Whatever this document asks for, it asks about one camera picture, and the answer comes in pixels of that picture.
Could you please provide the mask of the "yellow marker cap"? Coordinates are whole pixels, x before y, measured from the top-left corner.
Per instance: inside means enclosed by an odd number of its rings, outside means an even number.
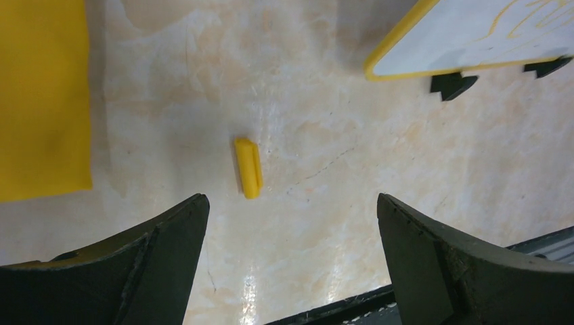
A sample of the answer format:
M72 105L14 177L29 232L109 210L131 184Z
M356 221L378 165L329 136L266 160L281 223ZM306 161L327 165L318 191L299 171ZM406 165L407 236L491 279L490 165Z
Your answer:
M247 138L236 138L234 146L242 191L247 199L258 198L263 187L258 146Z

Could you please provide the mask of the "white whiteboard yellow rim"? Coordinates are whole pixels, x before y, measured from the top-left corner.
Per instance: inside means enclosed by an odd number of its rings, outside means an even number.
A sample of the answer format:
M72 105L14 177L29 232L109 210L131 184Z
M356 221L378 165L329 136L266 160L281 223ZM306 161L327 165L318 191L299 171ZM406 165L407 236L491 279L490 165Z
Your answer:
M572 1L417 1L363 71L387 81L572 55Z

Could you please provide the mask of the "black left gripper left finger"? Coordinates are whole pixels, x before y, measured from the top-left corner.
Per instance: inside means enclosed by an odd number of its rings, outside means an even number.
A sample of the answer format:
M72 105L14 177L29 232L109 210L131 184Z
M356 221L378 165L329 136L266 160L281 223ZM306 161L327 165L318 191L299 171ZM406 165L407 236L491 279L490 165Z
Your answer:
M180 324L204 241L204 194L50 261L1 268L2 324Z

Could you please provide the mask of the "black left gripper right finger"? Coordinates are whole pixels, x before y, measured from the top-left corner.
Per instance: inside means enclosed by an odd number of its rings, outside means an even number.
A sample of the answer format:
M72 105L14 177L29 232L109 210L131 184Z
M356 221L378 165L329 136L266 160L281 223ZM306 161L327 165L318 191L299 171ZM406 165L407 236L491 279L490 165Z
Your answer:
M389 194L378 227L404 324L572 324L573 266L512 251Z

